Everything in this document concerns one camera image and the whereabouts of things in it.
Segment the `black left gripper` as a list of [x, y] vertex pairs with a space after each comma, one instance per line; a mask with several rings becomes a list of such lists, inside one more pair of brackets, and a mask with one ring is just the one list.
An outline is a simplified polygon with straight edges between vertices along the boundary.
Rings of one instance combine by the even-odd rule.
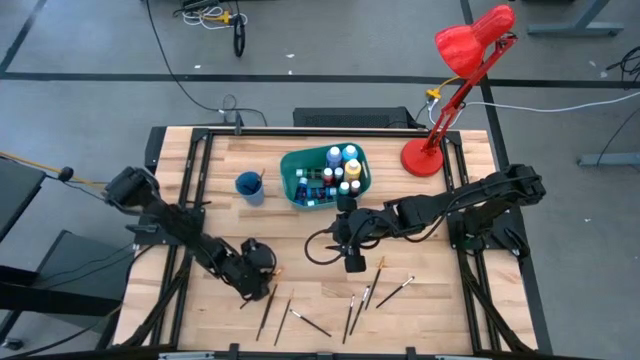
[[277, 266], [275, 252], [255, 238], [248, 238], [238, 252], [225, 243], [228, 256], [224, 261], [224, 281], [233, 287], [245, 302], [263, 299], [270, 294], [270, 286]]

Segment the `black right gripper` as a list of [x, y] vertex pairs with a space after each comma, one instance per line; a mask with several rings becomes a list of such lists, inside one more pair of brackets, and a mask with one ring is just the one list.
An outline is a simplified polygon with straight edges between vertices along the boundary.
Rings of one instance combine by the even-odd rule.
[[383, 238], [390, 237], [393, 232], [391, 215], [382, 210], [357, 209], [357, 200], [349, 195], [338, 196], [336, 205], [343, 213], [338, 214], [333, 222], [336, 245], [327, 246], [327, 249], [339, 253], [347, 273], [364, 272], [367, 269], [366, 259], [360, 249], [373, 249]]

